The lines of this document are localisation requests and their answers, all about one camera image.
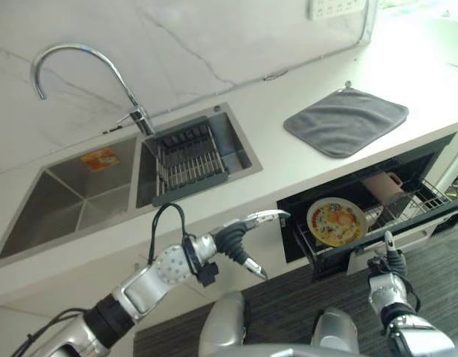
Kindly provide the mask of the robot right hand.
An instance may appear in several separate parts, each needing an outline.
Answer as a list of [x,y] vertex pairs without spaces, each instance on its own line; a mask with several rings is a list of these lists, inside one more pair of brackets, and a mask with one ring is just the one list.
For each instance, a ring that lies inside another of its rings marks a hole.
[[407,275],[405,259],[396,249],[390,231],[384,233],[384,243],[385,255],[372,257],[367,262],[370,270],[368,300],[376,311],[394,303],[407,303],[407,289],[403,281]]

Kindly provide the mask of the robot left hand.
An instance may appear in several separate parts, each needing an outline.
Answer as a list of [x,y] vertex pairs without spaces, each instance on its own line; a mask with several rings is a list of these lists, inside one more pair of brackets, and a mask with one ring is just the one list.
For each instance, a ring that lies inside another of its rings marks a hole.
[[247,232],[276,219],[287,219],[290,213],[280,209],[262,210],[241,219],[234,219],[206,233],[193,243],[200,263],[207,263],[216,254],[224,254],[262,280],[267,280],[265,269],[243,248],[242,240]]

